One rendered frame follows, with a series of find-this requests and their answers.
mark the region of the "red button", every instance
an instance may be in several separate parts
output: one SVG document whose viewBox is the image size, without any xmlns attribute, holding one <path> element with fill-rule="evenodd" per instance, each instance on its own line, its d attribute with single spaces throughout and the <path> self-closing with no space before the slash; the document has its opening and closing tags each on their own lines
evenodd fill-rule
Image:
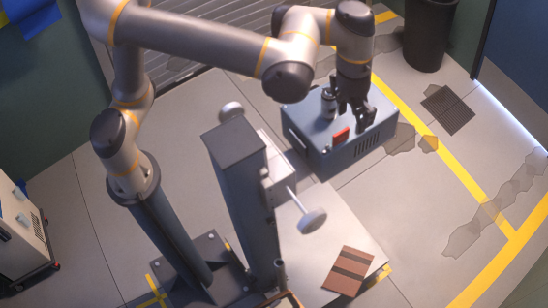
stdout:
<svg viewBox="0 0 548 308">
<path fill-rule="evenodd" d="M 340 130 L 338 133 L 333 135 L 333 147 L 343 143 L 349 139 L 350 128 L 347 126 L 344 129 Z"/>
</svg>

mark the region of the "metal box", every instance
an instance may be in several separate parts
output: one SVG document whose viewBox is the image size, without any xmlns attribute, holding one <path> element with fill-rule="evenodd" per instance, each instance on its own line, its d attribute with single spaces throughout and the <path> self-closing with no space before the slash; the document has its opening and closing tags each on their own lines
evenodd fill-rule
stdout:
<svg viewBox="0 0 548 308">
<path fill-rule="evenodd" d="M 0 274 L 15 281 L 51 261 L 40 210 L 12 193 L 15 184 L 0 170 L 0 228 L 11 239 L 0 241 Z M 16 217 L 22 213 L 29 226 Z"/>
<path fill-rule="evenodd" d="M 310 91 L 299 103 L 282 105 L 281 113 L 284 136 L 318 179 L 325 182 L 392 139 L 400 110 L 371 84 L 368 100 L 369 105 L 377 108 L 377 116 L 373 125 L 358 135 L 350 107 L 332 121 L 321 117 L 321 89 Z M 333 135 L 346 127 L 350 128 L 349 138 L 332 147 Z"/>
</svg>

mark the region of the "blue-gray box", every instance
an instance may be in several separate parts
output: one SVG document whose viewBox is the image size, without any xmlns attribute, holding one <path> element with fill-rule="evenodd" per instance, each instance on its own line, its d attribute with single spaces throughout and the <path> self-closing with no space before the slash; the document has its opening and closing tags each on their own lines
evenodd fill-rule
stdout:
<svg viewBox="0 0 548 308">
<path fill-rule="evenodd" d="M 299 103 L 282 105 L 281 113 L 284 136 L 318 179 L 325 182 L 392 139 L 400 110 L 371 84 L 368 101 L 377 108 L 377 116 L 373 125 L 358 135 L 350 106 L 345 114 L 337 115 L 333 121 L 321 117 L 321 90 L 319 87 L 310 91 Z M 332 147 L 333 135 L 346 127 L 350 128 L 349 138 Z M 327 144 L 331 148 L 324 151 Z"/>
</svg>

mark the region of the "black trash can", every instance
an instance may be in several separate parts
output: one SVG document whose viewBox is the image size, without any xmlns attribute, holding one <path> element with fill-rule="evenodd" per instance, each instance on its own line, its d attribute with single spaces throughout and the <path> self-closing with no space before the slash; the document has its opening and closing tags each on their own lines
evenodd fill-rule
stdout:
<svg viewBox="0 0 548 308">
<path fill-rule="evenodd" d="M 440 69 L 459 0 L 406 0 L 404 58 L 416 70 Z"/>
</svg>

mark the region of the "floor grate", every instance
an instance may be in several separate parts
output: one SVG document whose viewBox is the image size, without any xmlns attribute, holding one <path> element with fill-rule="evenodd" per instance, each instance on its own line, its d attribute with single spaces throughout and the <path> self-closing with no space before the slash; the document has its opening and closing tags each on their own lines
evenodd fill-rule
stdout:
<svg viewBox="0 0 548 308">
<path fill-rule="evenodd" d="M 448 86 L 420 103 L 451 135 L 467 124 L 475 113 Z"/>
</svg>

